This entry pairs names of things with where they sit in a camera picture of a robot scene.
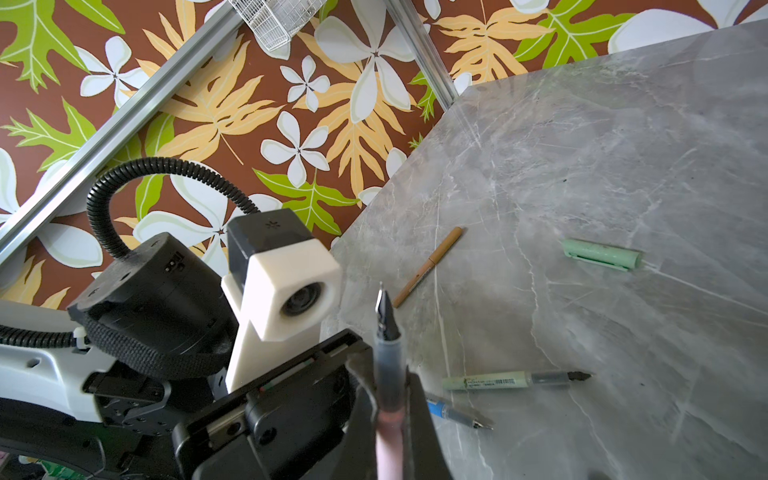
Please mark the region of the pink pen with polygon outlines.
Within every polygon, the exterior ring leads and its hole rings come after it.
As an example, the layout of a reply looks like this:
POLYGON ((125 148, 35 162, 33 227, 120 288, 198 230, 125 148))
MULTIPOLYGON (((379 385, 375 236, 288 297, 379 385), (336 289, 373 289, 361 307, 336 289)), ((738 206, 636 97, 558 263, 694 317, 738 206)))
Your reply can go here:
POLYGON ((404 336, 383 284, 375 304, 374 386, 377 399, 376 463, 378 479, 404 478, 403 423, 405 418, 406 363, 404 336))

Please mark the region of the brown pen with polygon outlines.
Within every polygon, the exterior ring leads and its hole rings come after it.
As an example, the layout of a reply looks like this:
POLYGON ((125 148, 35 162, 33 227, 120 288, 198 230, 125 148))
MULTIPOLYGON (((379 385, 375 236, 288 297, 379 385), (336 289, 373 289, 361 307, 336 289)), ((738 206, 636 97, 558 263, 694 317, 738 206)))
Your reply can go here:
POLYGON ((399 308, 411 295, 417 285, 423 280, 423 278, 430 273, 445 257, 447 252, 458 242, 465 232, 464 227, 455 227, 449 234, 443 239, 443 241, 435 248, 435 250, 427 257, 422 266, 418 269, 416 274, 406 283, 401 289, 397 297, 393 302, 395 308, 399 308))

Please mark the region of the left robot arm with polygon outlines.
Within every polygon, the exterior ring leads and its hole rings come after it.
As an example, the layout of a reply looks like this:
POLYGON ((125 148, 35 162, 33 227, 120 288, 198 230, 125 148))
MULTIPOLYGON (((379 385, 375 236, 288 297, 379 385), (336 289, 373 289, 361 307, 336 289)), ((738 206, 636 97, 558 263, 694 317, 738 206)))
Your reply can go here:
POLYGON ((65 310, 1 306, 1 447, 86 479, 329 479, 355 402, 360 336, 322 339, 339 264, 289 210, 214 170, 145 158, 109 170, 87 215, 112 264, 65 310), (152 174, 233 203, 215 271, 167 232, 117 234, 112 196, 152 174))

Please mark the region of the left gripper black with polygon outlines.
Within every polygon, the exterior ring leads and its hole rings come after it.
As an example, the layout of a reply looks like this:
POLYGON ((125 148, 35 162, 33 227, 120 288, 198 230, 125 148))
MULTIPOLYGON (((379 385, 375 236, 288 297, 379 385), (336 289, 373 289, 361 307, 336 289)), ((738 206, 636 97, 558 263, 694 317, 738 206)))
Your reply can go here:
POLYGON ((345 329, 191 415, 172 433, 183 479, 329 479, 370 346, 345 329))

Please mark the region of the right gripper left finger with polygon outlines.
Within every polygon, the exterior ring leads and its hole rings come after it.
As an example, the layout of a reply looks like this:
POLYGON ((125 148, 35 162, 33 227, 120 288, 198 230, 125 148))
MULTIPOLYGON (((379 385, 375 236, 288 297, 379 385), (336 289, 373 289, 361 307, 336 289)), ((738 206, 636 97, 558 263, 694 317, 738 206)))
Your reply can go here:
POLYGON ((355 385, 355 401, 332 479, 376 479, 378 402, 373 351, 353 354, 345 363, 355 385))

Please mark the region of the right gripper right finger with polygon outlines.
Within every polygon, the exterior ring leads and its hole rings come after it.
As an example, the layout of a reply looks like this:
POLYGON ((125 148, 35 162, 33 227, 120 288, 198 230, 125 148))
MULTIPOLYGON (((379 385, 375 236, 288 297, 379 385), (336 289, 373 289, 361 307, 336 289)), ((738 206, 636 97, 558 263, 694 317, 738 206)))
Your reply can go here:
POLYGON ((403 478, 452 479, 431 418, 419 376, 406 371, 406 414, 403 426, 403 478))

